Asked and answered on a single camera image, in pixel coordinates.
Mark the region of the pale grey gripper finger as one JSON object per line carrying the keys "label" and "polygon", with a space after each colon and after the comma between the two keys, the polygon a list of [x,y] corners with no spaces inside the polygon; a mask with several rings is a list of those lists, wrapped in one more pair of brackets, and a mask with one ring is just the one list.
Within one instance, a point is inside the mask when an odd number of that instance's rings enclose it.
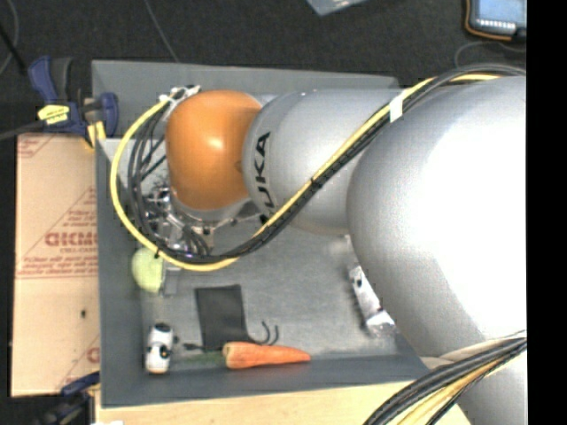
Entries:
{"label": "pale grey gripper finger", "polygon": [[163,297],[175,296],[178,292],[181,269],[173,265],[164,265],[161,284],[161,295]]}

